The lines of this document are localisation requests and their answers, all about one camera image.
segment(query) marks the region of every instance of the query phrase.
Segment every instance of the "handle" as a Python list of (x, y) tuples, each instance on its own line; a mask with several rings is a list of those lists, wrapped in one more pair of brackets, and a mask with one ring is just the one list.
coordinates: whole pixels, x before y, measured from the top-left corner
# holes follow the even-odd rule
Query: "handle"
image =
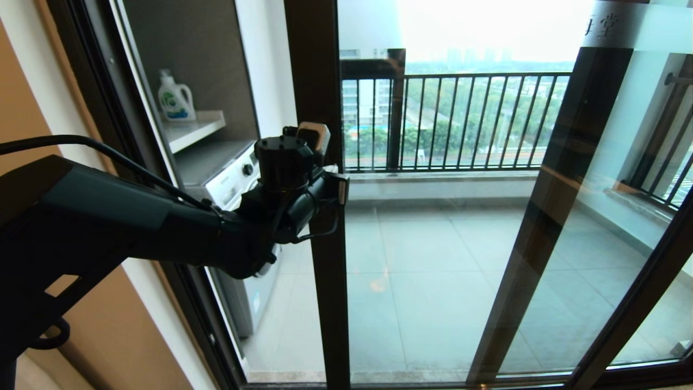
[(195, 106), (193, 105), (193, 93), (190, 92), (190, 88), (188, 88), (187, 85), (181, 84), (180, 89), (185, 92), (185, 100), (188, 101), (188, 104), (190, 105), (190, 110), (195, 112)]

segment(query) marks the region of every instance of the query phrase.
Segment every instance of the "white washing machine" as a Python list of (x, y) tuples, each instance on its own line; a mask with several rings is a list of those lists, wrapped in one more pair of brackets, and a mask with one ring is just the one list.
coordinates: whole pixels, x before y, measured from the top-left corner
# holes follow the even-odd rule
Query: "white washing machine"
[[(193, 153), (194, 156), (181, 156), (182, 161), (180, 157), (177, 158), (186, 191), (193, 196), (209, 198), (220, 208), (232, 211), (240, 205), (241, 194), (258, 183), (260, 168), (252, 142), (211, 142), (193, 149)], [(188, 164), (186, 167), (188, 161), (205, 161), (207, 167), (196, 166), (200, 164)], [(213, 173), (202, 174), (209, 169)], [(280, 245), (276, 245), (273, 252), (277, 261), (280, 251)], [(231, 314), (238, 337), (248, 337), (257, 330), (272, 295), (278, 268), (278, 264), (275, 264), (265, 275), (244, 280), (233, 279), (217, 269), (209, 269), (222, 306)]]

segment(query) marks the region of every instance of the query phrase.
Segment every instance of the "tiled floor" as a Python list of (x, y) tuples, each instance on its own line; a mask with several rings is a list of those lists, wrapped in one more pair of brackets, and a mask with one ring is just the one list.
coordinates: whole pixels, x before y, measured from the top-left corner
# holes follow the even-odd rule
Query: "tiled floor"
[[(464, 380), (520, 227), (521, 207), (362, 207), (346, 217), (355, 382)], [(646, 257), (574, 210), (504, 373), (572, 369)], [(285, 246), (273, 297), (243, 348), (251, 381), (323, 380), (310, 244)], [(617, 362), (690, 340), (693, 296), (675, 282)]]

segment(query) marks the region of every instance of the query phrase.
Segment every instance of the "balcony railing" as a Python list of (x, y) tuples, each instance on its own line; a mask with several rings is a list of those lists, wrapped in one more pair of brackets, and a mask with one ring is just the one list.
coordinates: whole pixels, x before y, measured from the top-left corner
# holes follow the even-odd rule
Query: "balcony railing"
[(471, 171), (537, 169), (570, 73), (342, 77), (346, 171)]

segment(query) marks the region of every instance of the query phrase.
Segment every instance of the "cable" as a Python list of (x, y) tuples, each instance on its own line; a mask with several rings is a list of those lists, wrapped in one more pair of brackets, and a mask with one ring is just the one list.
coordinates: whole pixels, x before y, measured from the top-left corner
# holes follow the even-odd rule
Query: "cable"
[(113, 149), (111, 146), (102, 144), (101, 142), (89, 137), (83, 137), (82, 135), (45, 135), (43, 137), (34, 137), (20, 139), (17, 141), (5, 142), (3, 144), (0, 144), (0, 155), (14, 153), (18, 151), (25, 151), (27, 149), (41, 148), (43, 146), (61, 144), (79, 144), (88, 146), (92, 149), (96, 149), (97, 151), (105, 154), (112, 160), (122, 164), (125, 168), (129, 169), (130, 171), (139, 173), (142, 176), (145, 176), (146, 178), (150, 179), (154, 182), (154, 184), (165, 189), (170, 195), (181, 198), (186, 202), (190, 203), (191, 205), (194, 205), (195, 207), (201, 208), (203, 210), (213, 210), (213, 208), (210, 205), (205, 205), (199, 200), (183, 192), (180, 188), (174, 187), (170, 183), (161, 179), (159, 176), (154, 175), (147, 169), (138, 165), (136, 162), (125, 157), (123, 154), (118, 152), (116, 149)]

